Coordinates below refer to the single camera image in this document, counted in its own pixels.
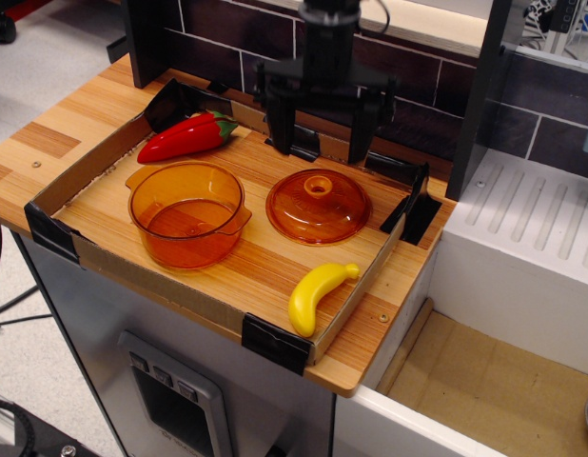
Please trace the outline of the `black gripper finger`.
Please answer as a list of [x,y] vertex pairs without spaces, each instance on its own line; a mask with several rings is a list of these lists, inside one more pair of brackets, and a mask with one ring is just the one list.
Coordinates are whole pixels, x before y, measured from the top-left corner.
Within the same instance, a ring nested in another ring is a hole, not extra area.
[[381,118],[380,97],[366,97],[359,100],[353,114],[349,142],[348,164],[356,164],[365,159]]
[[279,152],[289,155],[294,141],[296,118],[295,102],[288,97],[270,93],[266,98],[266,121],[272,145]]

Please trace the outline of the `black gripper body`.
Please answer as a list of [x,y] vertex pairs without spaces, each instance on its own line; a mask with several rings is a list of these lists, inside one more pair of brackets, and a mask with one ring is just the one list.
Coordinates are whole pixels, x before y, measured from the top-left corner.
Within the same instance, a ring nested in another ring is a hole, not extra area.
[[378,126],[395,111],[397,78],[375,70],[354,57],[356,21],[304,23],[303,53],[281,61],[257,64],[256,97],[265,108],[270,93],[291,98],[296,112],[317,109],[352,117],[360,99],[380,97]]

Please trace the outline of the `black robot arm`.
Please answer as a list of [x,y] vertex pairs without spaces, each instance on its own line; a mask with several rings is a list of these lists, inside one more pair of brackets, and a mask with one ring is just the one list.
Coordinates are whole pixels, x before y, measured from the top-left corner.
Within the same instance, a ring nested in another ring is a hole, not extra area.
[[255,99],[265,109],[273,146],[290,152],[298,110],[349,113],[347,162],[359,163],[379,126],[393,119],[397,78],[353,57],[362,16],[359,1],[304,1],[299,15],[304,21],[303,54],[256,66]]

